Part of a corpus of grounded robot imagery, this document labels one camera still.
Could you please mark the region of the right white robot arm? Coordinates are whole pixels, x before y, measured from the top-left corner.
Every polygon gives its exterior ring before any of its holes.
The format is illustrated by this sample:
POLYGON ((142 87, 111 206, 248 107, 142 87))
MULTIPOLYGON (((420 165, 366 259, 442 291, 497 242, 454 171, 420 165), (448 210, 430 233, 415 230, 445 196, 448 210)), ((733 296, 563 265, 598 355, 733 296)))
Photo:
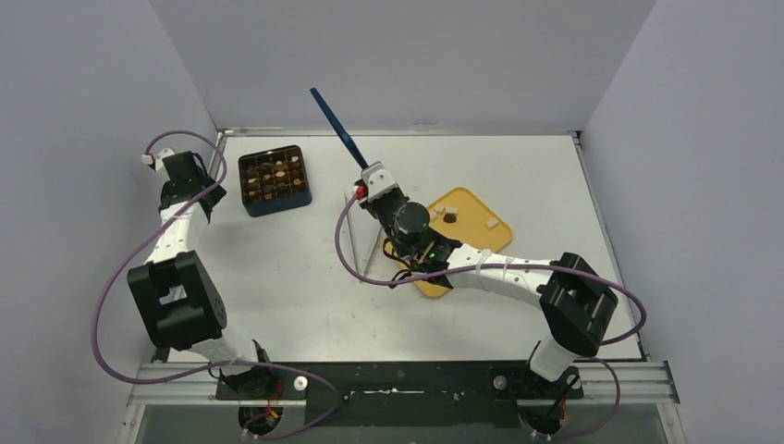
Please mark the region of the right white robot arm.
POLYGON ((446 289, 482 290, 541 310, 548 334, 523 370, 524 386, 544 396, 572 362, 594 357, 618 306, 618 296, 576 253, 557 260, 525 260, 451 239, 431 227, 427 209, 394 189, 368 199, 356 190, 361 209, 381 225, 407 276, 446 289))

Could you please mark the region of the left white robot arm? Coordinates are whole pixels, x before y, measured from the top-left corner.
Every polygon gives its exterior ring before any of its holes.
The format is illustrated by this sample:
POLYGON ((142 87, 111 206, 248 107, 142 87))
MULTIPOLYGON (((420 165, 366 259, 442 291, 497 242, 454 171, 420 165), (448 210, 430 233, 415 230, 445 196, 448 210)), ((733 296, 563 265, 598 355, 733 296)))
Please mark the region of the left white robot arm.
POLYGON ((220 381, 238 395, 276 394, 279 377, 266 351, 229 327, 223 299, 196 252, 225 190, 194 152, 165 148, 150 165, 167 176, 159 205, 163 231, 143 264, 127 274, 150 339, 216 364, 220 381))

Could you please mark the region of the metal tongs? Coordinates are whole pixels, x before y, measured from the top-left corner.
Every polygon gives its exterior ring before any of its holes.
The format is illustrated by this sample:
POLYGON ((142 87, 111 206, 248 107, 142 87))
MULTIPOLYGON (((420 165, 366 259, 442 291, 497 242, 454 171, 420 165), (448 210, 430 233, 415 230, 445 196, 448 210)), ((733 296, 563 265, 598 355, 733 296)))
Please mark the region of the metal tongs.
POLYGON ((348 262, 364 277, 370 276, 381 237, 378 222, 355 203, 347 212, 341 228, 341 242, 348 262))

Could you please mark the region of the blue chocolate box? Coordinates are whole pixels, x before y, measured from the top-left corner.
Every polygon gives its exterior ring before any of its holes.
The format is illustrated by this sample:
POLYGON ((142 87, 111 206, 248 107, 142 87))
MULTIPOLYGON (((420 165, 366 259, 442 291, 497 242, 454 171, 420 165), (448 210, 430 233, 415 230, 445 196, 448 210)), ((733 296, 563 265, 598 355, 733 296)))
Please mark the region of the blue chocolate box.
POLYGON ((303 151, 288 145, 239 158, 241 202, 250 217, 268 216, 312 203, 303 151))

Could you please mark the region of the blue box lid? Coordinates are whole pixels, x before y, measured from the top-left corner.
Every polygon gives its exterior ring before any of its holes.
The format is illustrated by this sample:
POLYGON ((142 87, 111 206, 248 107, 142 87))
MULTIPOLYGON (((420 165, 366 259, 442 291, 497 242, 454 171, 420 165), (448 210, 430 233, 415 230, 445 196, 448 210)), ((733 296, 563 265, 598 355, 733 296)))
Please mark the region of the blue box lid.
POLYGON ((321 109, 322 113, 324 114, 327 122, 332 127, 338 138, 340 139, 341 143, 349 152, 350 156, 354 159, 354 161, 358 164, 360 169, 365 169, 369 166, 367 160, 361 153, 358 145, 349 135, 348 131, 345 129, 343 124, 340 122, 339 118, 321 95, 321 93, 316 88, 310 89, 310 94, 313 100, 317 103, 319 108, 321 109))

